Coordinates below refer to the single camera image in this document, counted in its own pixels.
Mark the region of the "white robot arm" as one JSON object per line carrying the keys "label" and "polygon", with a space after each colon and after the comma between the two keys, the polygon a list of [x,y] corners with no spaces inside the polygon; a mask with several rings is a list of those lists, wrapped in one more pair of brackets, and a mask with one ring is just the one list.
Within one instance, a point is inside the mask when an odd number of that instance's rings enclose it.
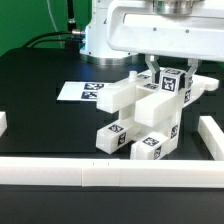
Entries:
{"label": "white robot arm", "polygon": [[190,87],[201,60],[224,62],[224,0],[92,0],[80,53],[99,64],[140,53],[153,73],[159,56],[186,58]]}

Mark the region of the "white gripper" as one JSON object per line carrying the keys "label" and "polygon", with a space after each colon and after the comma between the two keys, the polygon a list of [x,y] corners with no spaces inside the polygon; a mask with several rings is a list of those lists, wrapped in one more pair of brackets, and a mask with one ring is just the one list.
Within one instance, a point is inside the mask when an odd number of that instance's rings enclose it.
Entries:
{"label": "white gripper", "polygon": [[188,14],[160,13],[166,0],[113,0],[107,13],[107,41],[114,50],[147,54],[152,82],[159,82],[158,56],[188,58],[189,89],[200,60],[224,62],[224,0],[187,0]]}

